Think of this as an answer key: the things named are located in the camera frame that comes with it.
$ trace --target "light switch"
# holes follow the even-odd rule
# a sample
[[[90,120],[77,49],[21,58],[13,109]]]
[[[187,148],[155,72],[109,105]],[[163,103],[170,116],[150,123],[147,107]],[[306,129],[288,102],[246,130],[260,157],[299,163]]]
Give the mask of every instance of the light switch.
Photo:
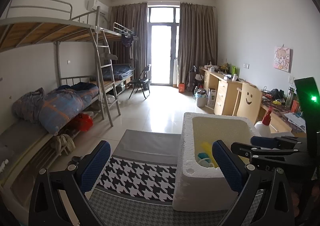
[[[294,84],[294,76],[293,75],[289,75],[288,83]]]

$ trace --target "red spray nozzle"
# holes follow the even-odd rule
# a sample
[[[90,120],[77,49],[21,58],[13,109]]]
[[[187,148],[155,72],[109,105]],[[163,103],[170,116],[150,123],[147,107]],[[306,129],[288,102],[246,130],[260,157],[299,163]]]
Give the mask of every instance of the red spray nozzle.
[[[263,117],[262,119],[262,124],[269,126],[270,121],[271,121],[271,112],[272,112],[273,108],[269,107],[267,114]]]

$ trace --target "curtain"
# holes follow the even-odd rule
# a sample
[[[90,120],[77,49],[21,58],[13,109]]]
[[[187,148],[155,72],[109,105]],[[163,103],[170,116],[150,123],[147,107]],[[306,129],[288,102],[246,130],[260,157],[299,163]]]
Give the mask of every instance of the curtain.
[[[128,64],[133,62],[134,77],[138,78],[142,70],[147,65],[147,50],[148,50],[148,5],[144,3],[136,3],[112,7],[111,22],[117,22],[129,29],[133,29],[137,35],[137,40],[134,41],[132,59],[130,59],[130,48],[126,48],[122,43],[114,42],[111,48],[111,53],[118,57],[116,64]]]
[[[195,65],[209,61],[217,64],[216,27],[213,8],[181,3],[178,48],[178,84],[188,82],[188,73]]]

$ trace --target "houndstooth rug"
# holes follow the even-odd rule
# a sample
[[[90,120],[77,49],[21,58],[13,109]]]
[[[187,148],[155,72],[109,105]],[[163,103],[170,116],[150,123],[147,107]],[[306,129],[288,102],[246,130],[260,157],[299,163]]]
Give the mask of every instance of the houndstooth rug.
[[[172,209],[180,135],[127,130],[89,200],[106,225],[217,225],[227,211]],[[257,195],[244,220],[249,225]]]
[[[176,165],[159,165],[112,156],[96,188],[132,200],[171,204]]]

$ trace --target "folding chair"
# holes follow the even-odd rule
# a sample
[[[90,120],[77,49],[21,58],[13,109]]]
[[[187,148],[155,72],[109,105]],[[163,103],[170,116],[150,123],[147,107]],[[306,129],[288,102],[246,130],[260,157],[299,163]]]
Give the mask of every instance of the folding chair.
[[[138,91],[138,89],[139,89],[139,85],[140,85],[140,87],[141,87],[141,89],[142,89],[142,92],[143,92],[143,96],[144,96],[144,98],[146,99],[147,97],[146,97],[145,94],[144,94],[142,85],[143,85],[143,84],[147,84],[147,87],[148,87],[148,90],[149,90],[149,95],[150,95],[150,88],[149,88],[149,84],[148,84],[148,82],[150,81],[150,79],[148,79],[148,72],[150,71],[150,69],[151,69],[151,64],[147,65],[147,66],[142,70],[142,72],[141,72],[141,74],[139,75],[138,78],[133,79],[132,81],[130,81],[130,82],[128,83],[128,84],[134,84],[134,87],[133,87],[133,90],[132,90],[132,92],[131,92],[131,94],[130,94],[130,96],[129,96],[129,99],[130,99],[130,97],[131,97],[131,95],[132,95],[132,93],[133,93],[133,91],[134,91],[134,89],[136,88],[137,85],[138,85],[138,88],[137,88],[137,90],[136,90],[136,93],[137,93],[137,91]]]

